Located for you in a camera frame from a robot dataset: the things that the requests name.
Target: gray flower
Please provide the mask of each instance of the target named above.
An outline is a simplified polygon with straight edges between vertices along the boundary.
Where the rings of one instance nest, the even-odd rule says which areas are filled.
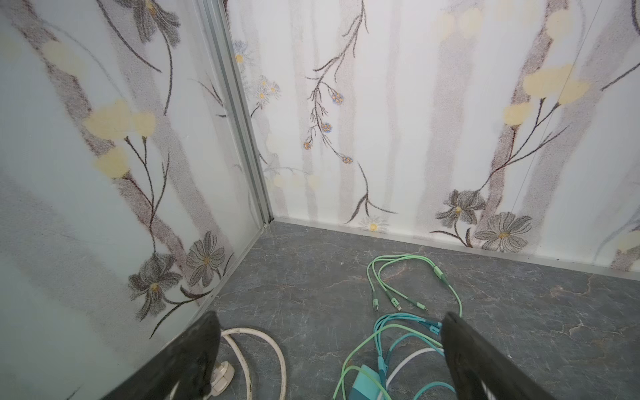
[[[217,238],[211,231],[204,235],[204,240],[193,243],[189,249],[189,257],[187,265],[194,269],[189,285],[193,286],[202,279],[202,285],[207,287],[213,280],[213,273],[218,274],[218,278],[222,279],[218,267],[225,259],[225,248],[216,249]]]
[[[476,232],[475,236],[480,240],[486,240],[482,245],[485,250],[517,253],[528,243],[518,235],[531,229],[529,221],[530,216],[516,218],[510,212],[501,212],[489,217],[489,230]]]
[[[448,211],[436,213],[436,218],[442,220],[442,225],[447,228],[451,228],[458,219],[466,223],[478,223],[476,210],[484,209],[486,205],[477,190],[463,190],[462,193],[454,190],[444,204],[451,208]]]
[[[115,0],[126,8],[133,8],[133,19],[143,43],[151,42],[151,37],[159,28],[171,47],[180,43],[178,27],[180,22],[175,13],[164,11],[155,0]]]
[[[149,312],[155,317],[166,308],[164,292],[176,286],[182,278],[170,271],[174,261],[173,255],[153,254],[142,264],[139,273],[129,276],[131,299],[145,295],[145,304],[136,314],[140,321]]]

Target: flower center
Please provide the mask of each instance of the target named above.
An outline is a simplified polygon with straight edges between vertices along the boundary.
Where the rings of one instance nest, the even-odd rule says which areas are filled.
[[[156,10],[156,6],[154,6],[154,4],[151,3],[151,0],[145,0],[145,6],[147,7],[147,10],[149,10],[149,13],[151,14],[151,16],[155,18],[157,14],[157,10]]]

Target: teal charger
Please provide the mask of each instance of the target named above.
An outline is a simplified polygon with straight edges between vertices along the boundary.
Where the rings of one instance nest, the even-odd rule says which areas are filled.
[[[380,383],[380,377],[376,371],[366,365],[363,365],[362,369]],[[353,382],[351,392],[349,392],[349,400],[376,400],[379,393],[380,389],[378,389],[376,384],[367,378],[362,372],[358,371],[358,376],[356,377],[355,382]]]

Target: marble countertop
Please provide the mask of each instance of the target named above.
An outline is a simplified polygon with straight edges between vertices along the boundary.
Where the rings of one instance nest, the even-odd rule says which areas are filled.
[[[436,262],[462,299],[463,318],[556,398],[640,396],[640,282],[633,280],[274,222],[210,307],[224,328],[257,328],[278,342],[288,399],[329,399],[344,359],[370,336],[377,318],[396,311],[381,295],[380,311],[373,311],[365,267],[376,256],[398,253]],[[457,311],[424,263],[396,265],[385,269],[385,281],[429,309],[401,302],[404,312],[441,319]],[[403,334],[392,331],[383,334],[385,351]],[[277,399],[280,371],[271,347],[247,335],[236,339],[252,369],[253,398]],[[405,340],[390,367],[422,347],[418,339]],[[236,376],[217,398],[244,399],[242,370],[224,342],[218,360],[228,360]],[[373,343],[353,360],[376,369]],[[433,380],[452,382],[444,359],[426,353],[398,374],[390,395],[411,399]],[[455,395],[441,388],[421,397],[436,398]]]

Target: gray floor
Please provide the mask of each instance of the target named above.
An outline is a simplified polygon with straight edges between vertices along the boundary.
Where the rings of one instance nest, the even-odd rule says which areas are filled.
[[[286,223],[272,223],[270,231],[211,308],[225,328],[258,328],[279,343],[287,360],[288,399],[330,399],[344,359],[370,336],[379,316],[395,311],[380,298],[380,311],[373,312],[365,275],[373,258],[394,253],[434,260],[459,293],[465,320],[558,399],[640,396],[640,282]],[[423,263],[387,269],[386,281],[422,299],[432,318],[457,310],[451,293]],[[386,350],[401,332],[385,333]],[[253,398],[277,399],[280,371],[273,350],[245,335],[237,341],[252,369]],[[391,368],[424,347],[417,339],[404,343]],[[354,363],[374,367],[375,356],[369,344]],[[226,344],[219,359],[229,360],[236,376],[218,399],[244,399],[244,377]],[[444,359],[427,353],[400,372],[390,394],[412,399],[433,380],[451,382],[451,377]],[[439,388],[421,398],[455,396]]]

